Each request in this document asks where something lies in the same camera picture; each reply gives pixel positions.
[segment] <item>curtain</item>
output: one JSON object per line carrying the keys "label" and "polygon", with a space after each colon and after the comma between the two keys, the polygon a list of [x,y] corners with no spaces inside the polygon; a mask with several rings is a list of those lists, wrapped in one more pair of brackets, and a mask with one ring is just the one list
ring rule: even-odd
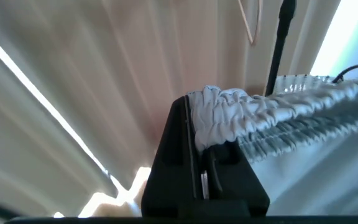
{"label": "curtain", "polygon": [[[310,71],[338,4],[298,1],[279,75]],[[252,29],[257,2],[243,5]],[[130,189],[174,99],[205,85],[264,92],[280,5],[264,1],[251,48],[236,0],[0,0],[0,45]],[[117,194],[1,61],[0,182],[0,202],[29,215],[77,215],[93,193]]]}

